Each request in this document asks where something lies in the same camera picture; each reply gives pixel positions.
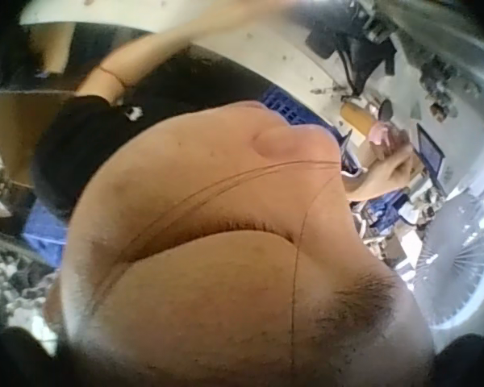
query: red bracelet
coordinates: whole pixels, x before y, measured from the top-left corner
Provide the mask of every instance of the red bracelet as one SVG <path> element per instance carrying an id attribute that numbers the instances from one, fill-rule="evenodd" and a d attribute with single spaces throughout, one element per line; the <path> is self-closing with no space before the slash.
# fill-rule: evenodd
<path id="1" fill-rule="evenodd" d="M 98 66 L 99 70 L 102 70 L 104 73 L 110 74 L 114 79 L 117 80 L 117 82 L 122 85 L 124 89 L 128 89 L 128 86 L 125 84 L 124 81 L 122 81 L 115 73 L 112 73 L 110 70 L 106 70 L 102 66 Z"/>

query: cardboard box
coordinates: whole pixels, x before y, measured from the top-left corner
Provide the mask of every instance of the cardboard box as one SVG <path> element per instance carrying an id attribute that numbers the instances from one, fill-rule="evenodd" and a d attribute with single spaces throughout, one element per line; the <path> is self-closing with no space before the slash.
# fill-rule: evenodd
<path id="1" fill-rule="evenodd" d="M 30 164 L 41 134 L 72 92 L 0 90 L 0 155 L 9 178 L 32 187 Z"/>

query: fan grille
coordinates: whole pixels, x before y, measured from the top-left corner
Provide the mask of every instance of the fan grille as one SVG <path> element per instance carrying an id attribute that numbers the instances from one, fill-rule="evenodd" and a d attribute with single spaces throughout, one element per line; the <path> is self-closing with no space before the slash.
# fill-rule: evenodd
<path id="1" fill-rule="evenodd" d="M 484 286 L 484 205 L 468 193 L 445 203 L 428 229 L 414 295 L 432 327 L 458 324 Z"/>

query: blue plastic crate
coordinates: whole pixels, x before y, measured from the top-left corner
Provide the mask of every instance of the blue plastic crate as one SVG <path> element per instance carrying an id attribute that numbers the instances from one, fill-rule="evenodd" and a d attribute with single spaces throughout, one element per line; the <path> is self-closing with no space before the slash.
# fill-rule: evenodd
<path id="1" fill-rule="evenodd" d="M 337 139 L 339 144 L 342 143 L 343 136 L 336 128 L 325 123 L 320 117 L 312 113 L 311 110 L 307 109 L 279 87 L 272 86 L 267 90 L 262 97 L 261 102 L 271 110 L 278 112 L 289 122 L 290 125 L 311 123 L 326 127 Z"/>
<path id="2" fill-rule="evenodd" d="M 67 226 L 36 201 L 27 218 L 22 236 L 54 268 L 61 266 Z"/>

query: man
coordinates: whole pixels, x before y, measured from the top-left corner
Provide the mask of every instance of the man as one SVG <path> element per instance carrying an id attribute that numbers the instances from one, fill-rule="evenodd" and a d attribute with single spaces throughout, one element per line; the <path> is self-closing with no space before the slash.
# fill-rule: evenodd
<path id="1" fill-rule="evenodd" d="M 408 146 L 343 179 L 339 148 L 323 128 L 291 127 L 258 102 L 180 115 L 134 138 L 110 107 L 125 85 L 192 39 L 284 3 L 224 3 L 114 52 L 63 109 L 60 133 L 42 140 L 40 196 L 68 194 L 52 208 L 72 213 L 46 311 L 60 325 L 61 359 L 76 383 L 426 381 L 426 322 L 403 282 L 360 241 L 348 208 L 348 200 L 408 183 Z M 81 151 L 75 144 L 84 137 Z M 64 164 L 69 154 L 76 161 Z M 57 179 L 66 173 L 80 176 L 82 194 L 63 190 Z"/>

